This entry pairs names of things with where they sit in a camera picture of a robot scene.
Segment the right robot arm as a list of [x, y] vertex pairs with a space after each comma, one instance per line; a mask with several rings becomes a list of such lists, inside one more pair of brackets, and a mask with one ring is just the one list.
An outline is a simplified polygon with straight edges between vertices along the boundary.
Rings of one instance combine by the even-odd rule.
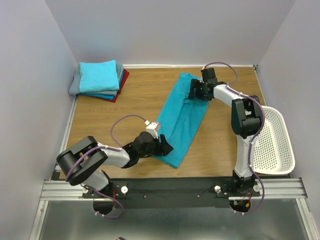
[[230, 191], [241, 196], [255, 185], [254, 148], [265, 124], [265, 114], [257, 96], [240, 93], [218, 81], [213, 68], [203, 68], [201, 79], [190, 82], [189, 99], [218, 99], [231, 108], [231, 128], [237, 139], [237, 157]]

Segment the teal t-shirt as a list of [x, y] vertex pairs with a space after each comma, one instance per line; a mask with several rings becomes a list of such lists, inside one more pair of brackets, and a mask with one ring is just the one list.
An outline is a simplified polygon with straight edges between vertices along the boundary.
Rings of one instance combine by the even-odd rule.
[[197, 98], [189, 99], [191, 80], [199, 78], [190, 73], [181, 73], [168, 95], [158, 117], [163, 134], [173, 150], [166, 156], [155, 158], [178, 168], [206, 114], [209, 103]]

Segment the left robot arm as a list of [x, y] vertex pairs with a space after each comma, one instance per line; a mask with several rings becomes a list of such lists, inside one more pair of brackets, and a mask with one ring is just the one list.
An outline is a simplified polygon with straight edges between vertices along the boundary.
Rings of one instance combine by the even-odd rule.
[[134, 141], [122, 146], [111, 147], [87, 136], [56, 157], [56, 162], [71, 186], [83, 185], [90, 193], [104, 198], [113, 195], [113, 183], [108, 174], [99, 170], [101, 165], [121, 169], [131, 168], [142, 158], [167, 156], [174, 148], [164, 134], [154, 138], [149, 132], [141, 132]]

